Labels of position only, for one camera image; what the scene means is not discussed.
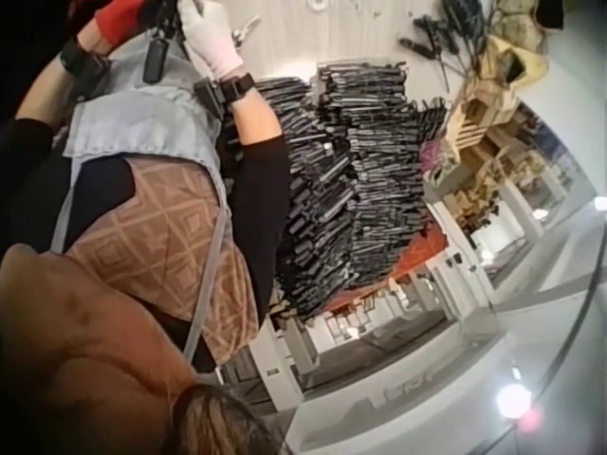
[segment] stack of black objects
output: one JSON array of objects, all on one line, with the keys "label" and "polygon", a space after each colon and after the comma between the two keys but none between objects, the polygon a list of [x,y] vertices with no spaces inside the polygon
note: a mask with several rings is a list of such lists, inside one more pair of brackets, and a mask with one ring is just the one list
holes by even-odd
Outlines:
[{"label": "stack of black objects", "polygon": [[352,161],[354,275],[347,288],[356,289],[385,279],[422,229],[419,115],[405,98],[398,64],[329,64],[319,76],[321,115]]},{"label": "stack of black objects", "polygon": [[[301,319],[341,291],[384,279],[424,229],[419,150],[447,111],[442,100],[418,111],[405,81],[400,65],[330,64],[319,70],[318,105],[298,78],[257,82],[290,146],[291,208],[276,278]],[[229,119],[226,133],[238,155]]]},{"label": "stack of black objects", "polygon": [[442,98],[435,98],[430,104],[422,101],[422,108],[417,111],[417,124],[419,125],[419,143],[424,144],[435,140],[447,116],[447,104]]},{"label": "stack of black objects", "polygon": [[344,289],[355,189],[350,159],[335,147],[310,99],[310,85],[297,78],[258,82],[283,126],[291,158],[291,208],[277,255],[277,279],[300,318]]}]

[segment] apron strap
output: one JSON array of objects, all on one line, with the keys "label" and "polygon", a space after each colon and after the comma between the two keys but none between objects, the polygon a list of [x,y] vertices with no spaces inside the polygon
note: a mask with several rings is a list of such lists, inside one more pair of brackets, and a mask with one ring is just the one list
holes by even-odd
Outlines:
[{"label": "apron strap", "polygon": [[207,263],[205,265],[205,271],[202,274],[202,282],[200,283],[200,288],[198,291],[196,308],[193,312],[192,325],[190,326],[190,332],[188,333],[186,347],[183,350],[183,355],[190,363],[192,363],[194,352],[198,347],[204,320],[207,315],[209,303],[211,302],[212,290],[215,284],[215,276],[217,275],[217,269],[219,268],[219,263],[221,260],[221,245],[223,244],[227,223],[228,211],[226,208],[220,207],[219,214],[217,215],[217,220],[215,222],[215,228],[212,232],[209,258],[207,259]]},{"label": "apron strap", "polygon": [[80,159],[72,158],[69,189],[67,190],[64,203],[61,205],[57,223],[55,224],[55,230],[53,231],[53,237],[50,241],[50,251],[53,253],[64,254],[65,237],[67,237],[67,227],[69,226],[69,215],[71,214],[72,204],[74,203],[74,190],[82,167],[83,163]]}]

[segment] black sleeve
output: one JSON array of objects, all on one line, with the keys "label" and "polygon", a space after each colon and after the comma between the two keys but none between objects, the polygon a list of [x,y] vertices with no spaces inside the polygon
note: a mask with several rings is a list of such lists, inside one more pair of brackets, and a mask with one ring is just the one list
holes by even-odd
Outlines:
[{"label": "black sleeve", "polygon": [[288,215],[290,162],[283,136],[243,148],[230,199],[234,242],[251,278],[260,324],[274,283],[276,251]]},{"label": "black sleeve", "polygon": [[11,120],[0,133],[0,257],[11,244],[8,220],[12,198],[51,152],[53,130],[38,120]]}]

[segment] light blue apron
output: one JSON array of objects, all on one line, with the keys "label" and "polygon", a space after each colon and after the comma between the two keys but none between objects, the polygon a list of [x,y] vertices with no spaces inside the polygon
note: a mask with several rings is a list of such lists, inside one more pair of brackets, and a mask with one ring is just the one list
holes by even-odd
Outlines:
[{"label": "light blue apron", "polygon": [[149,41],[149,34],[141,34],[118,48],[110,56],[112,69],[102,94],[75,107],[64,149],[64,156],[72,159],[70,188],[57,219],[51,251],[64,253],[74,186],[86,161],[139,154],[187,159],[204,166],[215,186],[220,210],[184,349],[185,357],[192,362],[230,222],[214,147],[221,124],[193,94],[193,85],[201,77],[176,43],[169,47],[163,80],[156,85],[142,81]]}]

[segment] hand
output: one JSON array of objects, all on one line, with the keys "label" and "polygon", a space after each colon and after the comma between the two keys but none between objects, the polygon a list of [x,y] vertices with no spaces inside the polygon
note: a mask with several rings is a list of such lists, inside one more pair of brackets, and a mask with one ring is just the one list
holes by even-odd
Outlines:
[{"label": "hand", "polygon": [[144,0],[113,0],[95,13],[101,36],[111,46],[119,46],[138,28],[138,14]]},{"label": "hand", "polygon": [[225,79],[243,64],[231,38],[228,12],[223,5],[203,0],[177,0],[185,47],[203,76],[208,65],[217,79]]}]

